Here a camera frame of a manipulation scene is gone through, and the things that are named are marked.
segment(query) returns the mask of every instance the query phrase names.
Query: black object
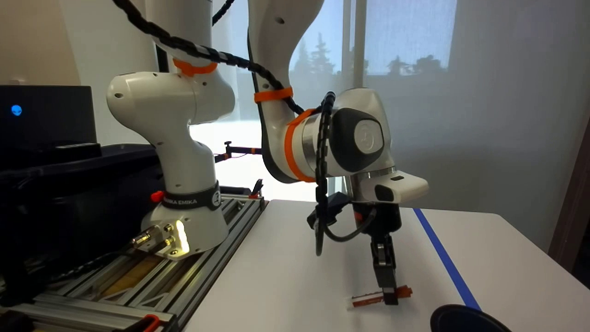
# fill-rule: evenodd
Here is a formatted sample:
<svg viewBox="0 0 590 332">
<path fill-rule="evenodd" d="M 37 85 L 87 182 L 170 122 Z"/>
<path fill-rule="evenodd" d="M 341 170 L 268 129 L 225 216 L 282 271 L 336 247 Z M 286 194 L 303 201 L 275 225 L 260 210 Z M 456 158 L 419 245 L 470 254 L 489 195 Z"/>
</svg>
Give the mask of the black object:
<svg viewBox="0 0 590 332">
<path fill-rule="evenodd" d="M 0 330 L 2 332 L 34 332 L 35 324 L 34 319 L 19 313 L 19 312 L 6 312 L 0 315 Z"/>
<path fill-rule="evenodd" d="M 340 109 L 332 116 L 332 125 L 330 125 L 332 155 L 338 160 L 338 164 L 343 166 L 347 171 L 360 171 L 360 170 L 367 168 L 384 151 L 384 147 L 380 147 L 373 153 L 365 153 L 365 151 L 358 149 L 354 131 L 362 122 L 373 122 L 378 127 L 382 127 L 373 116 L 369 116 L 367 112 L 360 112 L 356 109 Z"/>
<path fill-rule="evenodd" d="M 168 53 L 159 46 L 155 46 L 155 59 L 159 64 L 159 72 L 170 72 Z"/>
<path fill-rule="evenodd" d="M 98 155 L 91 87 L 0 85 L 0 170 Z"/>
<path fill-rule="evenodd" d="M 347 205 L 352 203 L 352 197 L 351 195 L 345 195 L 341 192 L 334 192 L 329 195 L 329 203 L 327 203 L 327 225 L 334 225 L 336 223 L 336 216 L 340 212 L 343 212 L 343 208 Z M 308 225 L 314 229 L 317 223 L 317 208 L 314 208 L 314 212 L 308 216 Z"/>
<path fill-rule="evenodd" d="M 376 184 L 375 186 L 375 195 L 380 199 L 380 201 L 395 201 L 395 194 L 391 188 L 384 186 L 384 184 Z"/>
<path fill-rule="evenodd" d="M 330 90 L 317 107 L 321 112 L 319 127 L 317 127 L 317 151 L 316 151 L 316 216 L 317 221 L 314 225 L 316 230 L 316 254 L 319 256 L 325 245 L 325 232 L 329 230 L 329 136 L 330 136 L 330 120 L 334 111 L 336 94 Z"/>
<path fill-rule="evenodd" d="M 93 158 L 0 171 L 4 304 L 30 301 L 59 275 L 126 247 L 163 186 L 152 146 L 107 146 Z"/>
<path fill-rule="evenodd" d="M 196 194 L 166 192 L 163 205 L 174 210 L 192 210 L 199 206 L 207 206 L 209 210 L 218 210 L 222 205 L 220 182 L 216 182 L 212 188 L 207 188 Z"/>
<path fill-rule="evenodd" d="M 432 332 L 511 332 L 485 312 L 461 304 L 445 304 L 430 317 Z"/>
<path fill-rule="evenodd" d="M 262 195 L 262 186 L 264 186 L 264 182 L 262 182 L 262 179 L 258 179 L 258 181 L 255 182 L 253 190 L 251 190 L 251 197 Z"/>
<path fill-rule="evenodd" d="M 389 232 L 402 227 L 400 206 L 389 203 L 354 203 L 352 206 L 360 227 L 364 227 L 362 232 L 371 236 L 373 271 L 384 291 L 384 302 L 399 304 L 395 247 Z"/>
<path fill-rule="evenodd" d="M 220 18 L 229 11 L 229 7 L 234 4 L 234 0 L 225 0 L 225 4 L 220 7 L 220 11 L 212 18 L 212 26 L 220 22 Z"/>
<path fill-rule="evenodd" d="M 246 147 L 246 146 L 233 146 L 231 140 L 225 142 L 225 153 L 216 155 L 216 162 L 223 162 L 234 157 L 234 153 L 240 155 L 262 155 L 262 147 Z"/>
</svg>

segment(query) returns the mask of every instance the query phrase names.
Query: wire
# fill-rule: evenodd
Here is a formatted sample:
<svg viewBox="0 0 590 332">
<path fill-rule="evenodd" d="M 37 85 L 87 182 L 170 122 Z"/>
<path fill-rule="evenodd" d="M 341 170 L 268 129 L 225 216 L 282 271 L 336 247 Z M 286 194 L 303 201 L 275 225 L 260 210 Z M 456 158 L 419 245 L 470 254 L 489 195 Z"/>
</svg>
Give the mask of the wire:
<svg viewBox="0 0 590 332">
<path fill-rule="evenodd" d="M 270 85 L 275 90 L 282 90 L 284 85 L 262 64 L 233 55 L 233 53 L 225 53 L 225 52 L 218 52 L 216 48 L 211 46 L 203 46 L 203 44 L 194 44 L 187 39 L 170 35 L 166 29 L 163 29 L 159 24 L 155 22 L 148 22 L 142 13 L 129 2 L 129 0 L 113 0 L 126 15 L 128 20 L 139 28 L 142 33 L 155 37 L 159 42 L 166 44 L 168 48 L 175 48 L 175 50 L 183 50 L 192 57 L 203 57 L 203 59 L 211 59 L 214 63 L 225 63 L 231 66 L 240 66 L 240 68 L 247 68 L 255 74 L 258 74 L 260 77 L 268 79 Z M 284 103 L 297 114 L 303 112 L 303 109 L 293 101 L 293 98 L 286 98 Z"/>
<path fill-rule="evenodd" d="M 376 212 L 369 214 L 369 219 L 352 230 L 351 234 L 338 236 L 329 227 L 329 181 L 327 181 L 327 151 L 329 151 L 329 136 L 330 136 L 330 120 L 332 120 L 332 109 L 334 109 L 334 92 L 329 92 L 317 111 L 321 112 L 319 120 L 319 131 L 317 131 L 317 153 L 316 153 L 316 212 L 317 212 L 317 225 L 316 225 L 316 254 L 321 254 L 323 249 L 323 234 L 327 234 L 332 241 L 351 241 L 358 234 L 362 234 L 376 218 Z"/>
<path fill-rule="evenodd" d="M 234 0 L 225 0 L 225 4 L 220 7 L 220 11 L 212 18 L 212 26 L 218 24 L 218 20 L 227 13 L 227 9 L 234 4 Z"/>
</svg>

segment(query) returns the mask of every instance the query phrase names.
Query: table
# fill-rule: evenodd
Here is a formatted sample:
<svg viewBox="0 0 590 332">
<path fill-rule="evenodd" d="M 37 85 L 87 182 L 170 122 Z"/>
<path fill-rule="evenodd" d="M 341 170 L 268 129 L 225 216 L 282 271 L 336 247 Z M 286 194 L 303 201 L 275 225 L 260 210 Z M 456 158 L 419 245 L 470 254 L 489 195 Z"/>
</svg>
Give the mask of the table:
<svg viewBox="0 0 590 332">
<path fill-rule="evenodd" d="M 441 304 L 465 302 L 511 330 L 590 330 L 590 291 L 504 218 L 480 212 L 402 208 L 402 229 L 393 234 L 397 278 L 413 288 L 413 297 L 400 306 L 349 310 L 352 295 L 378 289 L 371 240 L 327 240 L 323 256 L 316 256 L 305 221 L 312 208 L 271 201 L 187 330 L 419 332 L 430 330 Z M 334 230 L 352 229 L 347 208 Z"/>
</svg>

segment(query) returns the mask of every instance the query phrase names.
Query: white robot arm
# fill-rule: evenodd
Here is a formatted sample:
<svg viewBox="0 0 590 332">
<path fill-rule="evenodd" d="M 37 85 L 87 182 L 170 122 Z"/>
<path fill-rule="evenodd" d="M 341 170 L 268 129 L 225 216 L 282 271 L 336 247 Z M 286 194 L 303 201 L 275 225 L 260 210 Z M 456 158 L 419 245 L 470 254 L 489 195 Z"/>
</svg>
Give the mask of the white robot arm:
<svg viewBox="0 0 590 332">
<path fill-rule="evenodd" d="M 188 125 L 233 109 L 231 88 L 211 70 L 211 59 L 247 66 L 255 75 L 268 170 L 282 182 L 316 181 L 317 170 L 347 179 L 347 199 L 338 205 L 354 203 L 360 230 L 373 238 L 386 302 L 397 302 L 389 232 L 400 227 L 399 203 L 423 195 L 428 182 L 395 168 L 388 118 L 371 88 L 327 98 L 329 109 L 303 112 L 293 101 L 290 59 L 323 0 L 249 0 L 249 61 L 203 46 L 211 44 L 211 2 L 148 0 L 148 18 L 159 26 L 146 22 L 129 0 L 115 4 L 177 59 L 177 74 L 120 75 L 109 88 L 113 114 L 157 147 L 164 170 L 166 197 L 152 214 L 144 240 L 164 243 L 161 256 L 185 258 L 212 249 L 227 234 L 212 153 L 190 138 Z M 308 219 L 319 243 L 323 232 L 330 234 L 330 218 L 323 206 Z"/>
</svg>

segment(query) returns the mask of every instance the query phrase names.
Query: blue tape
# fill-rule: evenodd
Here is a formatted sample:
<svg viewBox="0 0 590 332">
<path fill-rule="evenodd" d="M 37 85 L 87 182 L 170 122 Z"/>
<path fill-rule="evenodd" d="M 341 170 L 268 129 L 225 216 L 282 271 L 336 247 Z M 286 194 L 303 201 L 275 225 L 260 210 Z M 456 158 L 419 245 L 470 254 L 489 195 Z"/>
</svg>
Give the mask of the blue tape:
<svg viewBox="0 0 590 332">
<path fill-rule="evenodd" d="M 421 208 L 413 208 L 413 212 L 417 214 L 419 221 L 424 227 L 426 236 L 430 238 L 432 245 L 435 247 L 448 277 L 454 280 L 465 306 L 474 308 L 474 310 L 482 310 L 474 293 L 469 289 L 469 286 L 465 284 L 459 269 L 456 267 L 454 260 L 448 256 L 445 245 L 441 243 L 437 232 L 432 229 L 430 221 L 426 219 L 424 212 Z"/>
</svg>

